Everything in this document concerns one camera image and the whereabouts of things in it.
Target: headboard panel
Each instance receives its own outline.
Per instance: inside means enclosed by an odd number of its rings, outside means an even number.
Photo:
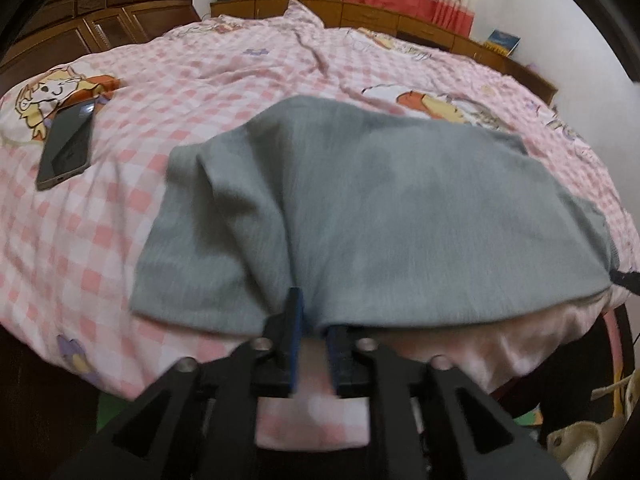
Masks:
[[[0,95],[54,65],[197,20],[192,0],[47,0],[0,63]]]

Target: gray fabric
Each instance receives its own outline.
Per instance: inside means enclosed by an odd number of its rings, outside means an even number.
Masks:
[[[310,97],[175,148],[137,314],[258,333],[300,286],[311,325],[489,322],[610,286],[604,216],[516,135]]]

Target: green object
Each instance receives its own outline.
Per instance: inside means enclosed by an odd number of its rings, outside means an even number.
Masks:
[[[95,431],[100,431],[116,415],[129,405],[129,401],[110,394],[101,393],[98,398],[98,413],[95,421]]]

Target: phone screen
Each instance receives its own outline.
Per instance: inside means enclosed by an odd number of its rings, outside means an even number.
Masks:
[[[94,114],[95,99],[58,111],[42,150],[38,190],[50,189],[89,167]]]

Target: bed sheet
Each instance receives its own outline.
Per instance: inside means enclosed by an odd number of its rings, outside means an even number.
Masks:
[[[606,215],[620,269],[638,268],[638,233],[598,157],[527,89],[467,58],[366,30],[324,29],[292,2],[280,18],[222,16],[57,70],[65,74],[17,86],[0,104],[0,322],[44,359],[107,391],[133,398],[178,358],[217,359],[242,340],[133,317],[134,269],[162,200],[171,149],[231,130],[298,94],[521,135],[531,156]],[[34,96],[51,92],[52,83],[63,92],[69,81],[102,99],[93,163],[82,176],[36,192],[52,105],[42,98],[36,110]],[[448,354],[492,391],[535,369],[626,297],[614,286],[519,319],[380,338],[412,358]],[[301,365],[294,399],[260,401],[258,444],[365,443],[366,403],[332,396],[321,342],[303,343]]]

